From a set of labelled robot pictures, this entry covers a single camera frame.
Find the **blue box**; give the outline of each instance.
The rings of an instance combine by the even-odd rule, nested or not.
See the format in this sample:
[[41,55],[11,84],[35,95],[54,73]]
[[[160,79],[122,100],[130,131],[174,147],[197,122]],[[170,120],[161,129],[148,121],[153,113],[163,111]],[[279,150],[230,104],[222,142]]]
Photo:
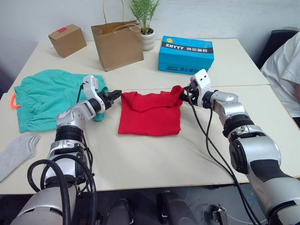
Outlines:
[[163,36],[158,69],[167,72],[194,75],[208,69],[214,61],[211,41]]

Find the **cardboard box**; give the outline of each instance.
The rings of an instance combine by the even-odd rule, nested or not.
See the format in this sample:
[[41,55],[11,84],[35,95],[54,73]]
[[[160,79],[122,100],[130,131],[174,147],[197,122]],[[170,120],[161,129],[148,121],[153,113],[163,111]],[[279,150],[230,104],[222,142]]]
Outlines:
[[49,35],[49,39],[57,53],[65,58],[86,46],[80,27],[71,24]]
[[208,69],[214,61],[211,41],[163,36],[158,69],[167,72],[194,75]]

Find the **white shirt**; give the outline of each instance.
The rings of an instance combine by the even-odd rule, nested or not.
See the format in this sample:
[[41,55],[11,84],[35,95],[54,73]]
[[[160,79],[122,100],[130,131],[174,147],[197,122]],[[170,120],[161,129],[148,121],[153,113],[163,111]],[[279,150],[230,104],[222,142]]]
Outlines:
[[295,86],[300,84],[300,32],[277,49],[261,68],[271,88],[292,117],[300,117]]

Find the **white wall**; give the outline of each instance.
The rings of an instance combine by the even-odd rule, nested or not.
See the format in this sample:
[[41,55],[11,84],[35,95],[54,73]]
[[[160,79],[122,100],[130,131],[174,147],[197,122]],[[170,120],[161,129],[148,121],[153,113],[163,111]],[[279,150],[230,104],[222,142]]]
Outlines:
[[[133,19],[125,2],[125,19]],[[121,20],[119,0],[106,0],[108,22]],[[300,27],[299,0],[161,0],[152,21],[157,39],[238,38],[256,61],[271,30]],[[0,0],[0,68],[13,80],[37,42],[71,23],[92,40],[104,23],[102,0]]]

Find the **paper bag handle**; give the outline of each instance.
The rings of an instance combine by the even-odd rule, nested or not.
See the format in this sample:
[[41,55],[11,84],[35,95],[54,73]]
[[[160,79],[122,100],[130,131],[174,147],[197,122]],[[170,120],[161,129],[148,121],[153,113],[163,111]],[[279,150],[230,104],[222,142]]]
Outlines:
[[129,23],[129,24],[125,24],[125,25],[122,25],[122,26],[119,26],[119,27],[113,29],[112,32],[116,31],[117,29],[119,29],[119,28],[121,28],[121,27],[126,27],[126,26],[128,26],[128,25],[134,25],[134,26],[136,26],[136,27],[138,27],[138,28],[140,29],[140,27],[139,27],[137,24]]
[[[122,7],[123,7],[122,22],[124,22],[124,2],[123,2],[123,0],[121,0],[121,2],[122,2]],[[107,22],[106,22],[106,16],[105,16],[105,10],[104,10],[104,4],[105,4],[105,0],[103,0],[102,9],[103,9],[103,15],[104,15],[105,24],[107,24]]]

